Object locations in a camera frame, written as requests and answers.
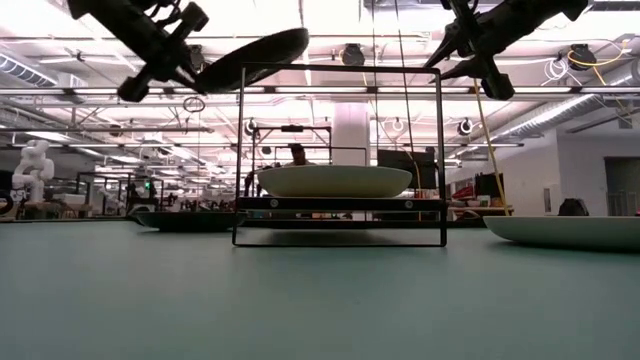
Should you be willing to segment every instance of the pillar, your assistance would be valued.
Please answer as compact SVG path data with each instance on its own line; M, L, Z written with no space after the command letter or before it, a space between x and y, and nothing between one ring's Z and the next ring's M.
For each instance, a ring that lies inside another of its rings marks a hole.
M333 165L369 165L369 107L367 103L336 103L332 146L365 150L333 150Z

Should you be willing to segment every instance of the person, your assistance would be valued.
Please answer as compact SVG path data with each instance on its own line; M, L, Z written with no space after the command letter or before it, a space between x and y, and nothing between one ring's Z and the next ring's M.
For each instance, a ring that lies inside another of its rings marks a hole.
M305 153L304 147L301 144L291 144L289 145L289 148L291 149L293 162L286 164L285 167L315 165L314 163L307 160L307 154Z

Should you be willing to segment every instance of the black disc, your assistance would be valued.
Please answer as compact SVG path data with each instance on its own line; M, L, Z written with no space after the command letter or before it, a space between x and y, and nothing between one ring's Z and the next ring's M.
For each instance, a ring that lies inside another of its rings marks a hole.
M309 45L309 31L304 28L285 30L245 45L209 65L196 79L198 90L207 93L233 91L241 86L242 64L263 62L290 64ZM247 69L245 86L249 86L278 70Z

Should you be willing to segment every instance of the black tray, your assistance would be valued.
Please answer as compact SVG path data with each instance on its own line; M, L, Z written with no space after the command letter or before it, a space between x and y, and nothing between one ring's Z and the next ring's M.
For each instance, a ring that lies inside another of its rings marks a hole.
M138 212L135 214L146 227L162 232L221 232L229 230L235 223L244 222L246 214L232 212Z

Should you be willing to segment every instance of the overhead pipe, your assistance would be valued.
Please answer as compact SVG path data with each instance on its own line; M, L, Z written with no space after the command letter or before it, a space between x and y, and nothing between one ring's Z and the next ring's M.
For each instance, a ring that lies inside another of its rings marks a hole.
M603 76L609 86L640 86L640 59L624 64ZM590 81L585 86L601 86L600 80ZM526 138L543 133L567 121L586 115L607 106L599 94L578 95L570 99L541 105L514 119L497 130L492 130L494 140L505 137Z
M67 129L38 129L38 128L0 128L0 133L26 133L26 132L52 132L52 133L129 133L129 132L208 132L213 129L206 127L186 128L186 127L148 127L148 128L67 128Z

